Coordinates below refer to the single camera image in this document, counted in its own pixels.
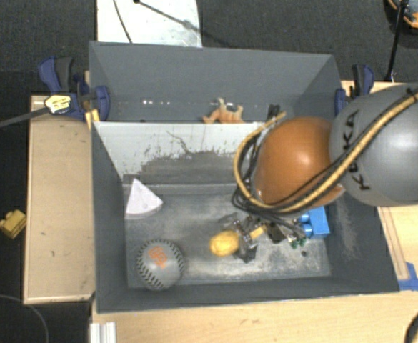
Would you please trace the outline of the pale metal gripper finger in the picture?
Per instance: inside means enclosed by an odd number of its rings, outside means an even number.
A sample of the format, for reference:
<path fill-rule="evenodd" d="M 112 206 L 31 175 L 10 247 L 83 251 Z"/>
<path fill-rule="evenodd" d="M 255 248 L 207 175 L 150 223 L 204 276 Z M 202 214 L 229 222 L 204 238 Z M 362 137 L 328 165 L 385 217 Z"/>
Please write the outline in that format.
<path fill-rule="evenodd" d="M 239 240 L 239 247 L 234 253 L 234 257 L 242 260 L 245 264 L 253 262 L 256 258 L 258 244 L 256 242 L 246 242 Z"/>
<path fill-rule="evenodd" d="M 247 235 L 252 230 L 252 218 L 250 216 L 239 217 L 238 214 L 230 214 L 223 221 L 223 227 Z"/>

